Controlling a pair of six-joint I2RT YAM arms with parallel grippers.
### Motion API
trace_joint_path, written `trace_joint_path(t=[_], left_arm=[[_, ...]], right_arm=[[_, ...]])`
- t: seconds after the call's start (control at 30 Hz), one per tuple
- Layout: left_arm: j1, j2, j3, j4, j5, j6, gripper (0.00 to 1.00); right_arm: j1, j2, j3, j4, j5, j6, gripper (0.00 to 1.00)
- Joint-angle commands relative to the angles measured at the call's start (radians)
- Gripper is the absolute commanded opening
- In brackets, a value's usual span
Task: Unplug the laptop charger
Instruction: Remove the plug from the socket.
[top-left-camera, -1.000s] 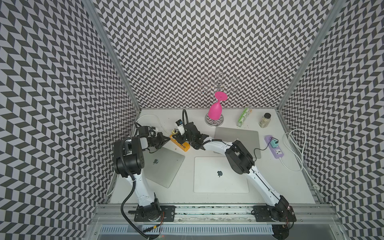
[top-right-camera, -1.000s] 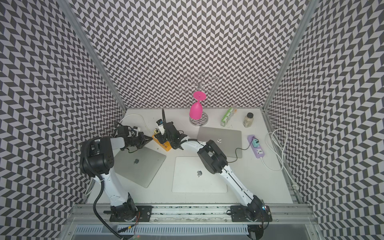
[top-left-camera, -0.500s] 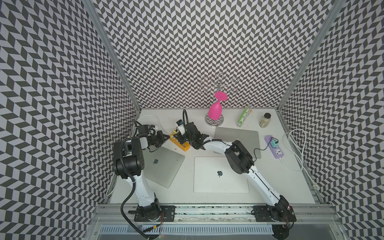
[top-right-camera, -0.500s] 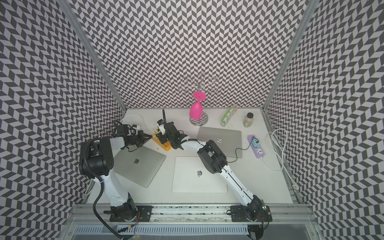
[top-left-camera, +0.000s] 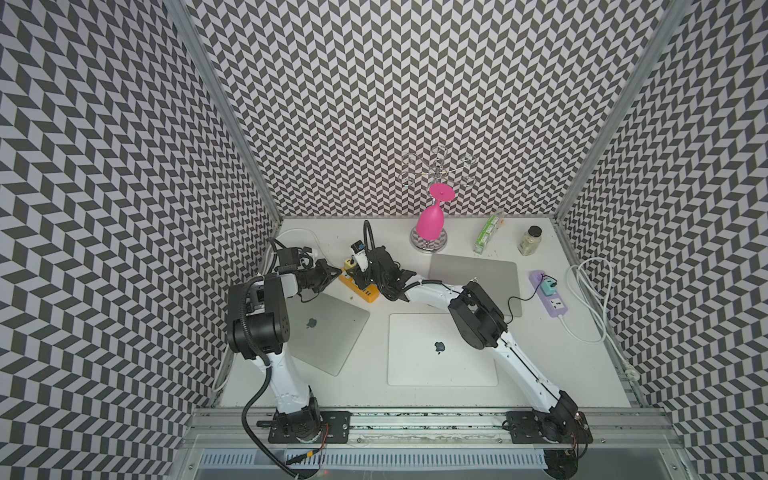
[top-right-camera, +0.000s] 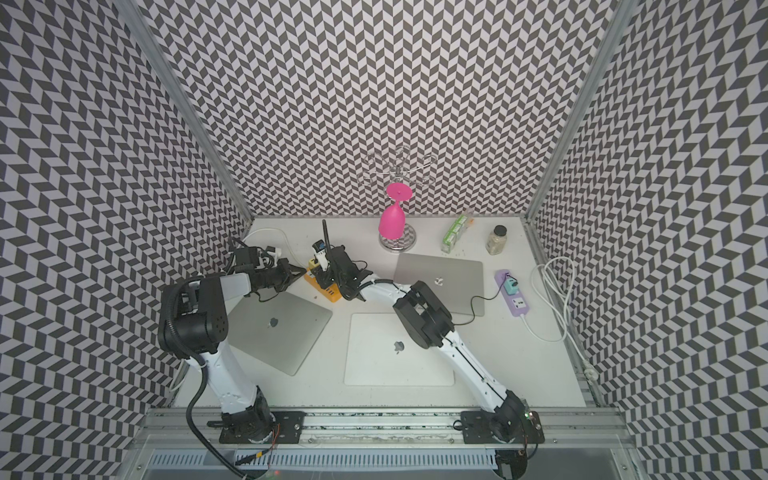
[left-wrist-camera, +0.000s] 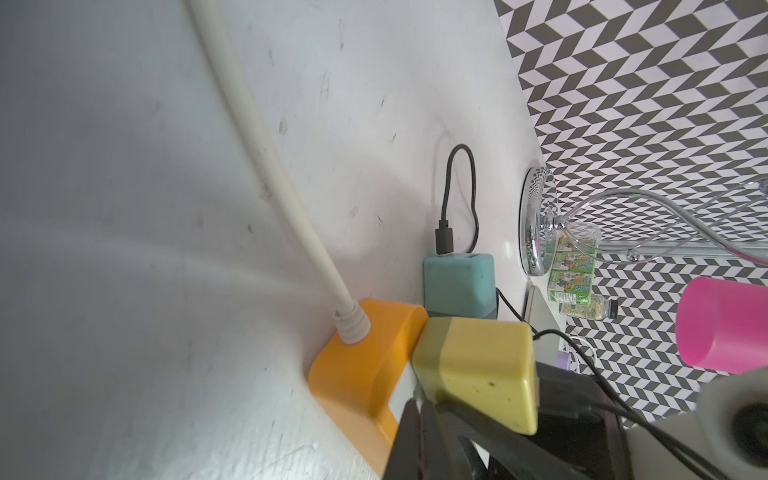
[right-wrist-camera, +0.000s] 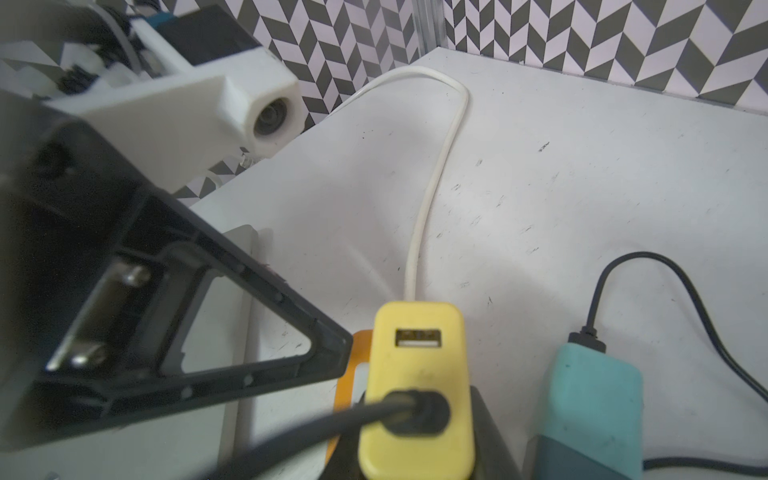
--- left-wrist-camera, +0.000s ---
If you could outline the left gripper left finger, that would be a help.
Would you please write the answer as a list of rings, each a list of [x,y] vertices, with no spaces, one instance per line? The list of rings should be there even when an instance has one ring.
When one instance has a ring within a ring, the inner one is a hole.
[[[409,400],[399,423],[383,480],[421,478],[421,417],[417,402]]]

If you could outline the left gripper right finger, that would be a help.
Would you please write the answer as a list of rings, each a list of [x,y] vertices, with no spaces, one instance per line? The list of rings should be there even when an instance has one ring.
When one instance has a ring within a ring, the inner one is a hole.
[[[424,400],[419,413],[418,478],[472,479],[463,446],[445,434],[434,403]]]

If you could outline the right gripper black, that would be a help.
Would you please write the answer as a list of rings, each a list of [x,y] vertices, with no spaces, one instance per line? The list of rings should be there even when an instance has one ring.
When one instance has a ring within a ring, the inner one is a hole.
[[[630,455],[614,402],[594,378],[537,363],[534,435],[513,432],[461,403],[443,403],[443,432],[459,479],[628,479]]]

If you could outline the yellow charger adapter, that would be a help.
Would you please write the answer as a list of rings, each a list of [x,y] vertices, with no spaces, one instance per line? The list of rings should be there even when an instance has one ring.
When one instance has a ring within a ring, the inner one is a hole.
[[[457,402],[515,433],[537,433],[538,376],[528,324],[433,317],[411,363],[432,402]]]

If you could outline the teal charger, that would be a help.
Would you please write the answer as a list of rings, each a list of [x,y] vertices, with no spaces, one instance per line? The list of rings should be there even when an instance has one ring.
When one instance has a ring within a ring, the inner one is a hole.
[[[493,256],[487,253],[426,257],[424,308],[429,316],[495,319],[494,266]]]

